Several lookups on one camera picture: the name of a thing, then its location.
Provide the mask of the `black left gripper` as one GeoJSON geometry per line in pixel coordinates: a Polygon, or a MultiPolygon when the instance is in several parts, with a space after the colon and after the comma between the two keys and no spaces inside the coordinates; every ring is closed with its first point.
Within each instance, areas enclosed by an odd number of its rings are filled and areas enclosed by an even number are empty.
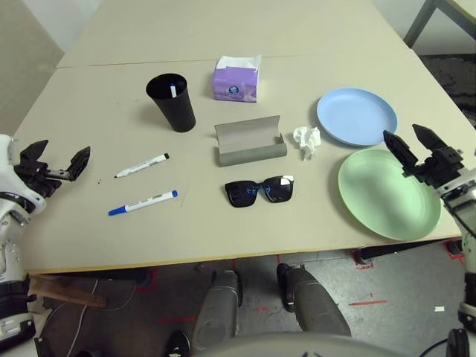
{"type": "Polygon", "coordinates": [[[48,140],[30,144],[20,152],[20,163],[14,167],[17,176],[43,198],[51,197],[60,188],[62,181],[76,181],[91,155],[91,147],[85,147],[71,159],[68,171],[49,170],[45,162],[39,161],[47,145],[48,140]]]}

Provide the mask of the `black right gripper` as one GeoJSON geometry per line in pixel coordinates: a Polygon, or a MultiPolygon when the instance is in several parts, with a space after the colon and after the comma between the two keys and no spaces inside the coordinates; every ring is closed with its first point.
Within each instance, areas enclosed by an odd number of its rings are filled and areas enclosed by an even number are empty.
{"type": "Polygon", "coordinates": [[[398,135],[383,132],[386,147],[402,165],[403,176],[413,176],[429,187],[441,187],[458,178],[459,170],[464,168],[460,153],[452,147],[443,148],[443,140],[433,130],[419,124],[412,127],[419,142],[431,151],[422,164],[417,164],[418,158],[398,135]]]}

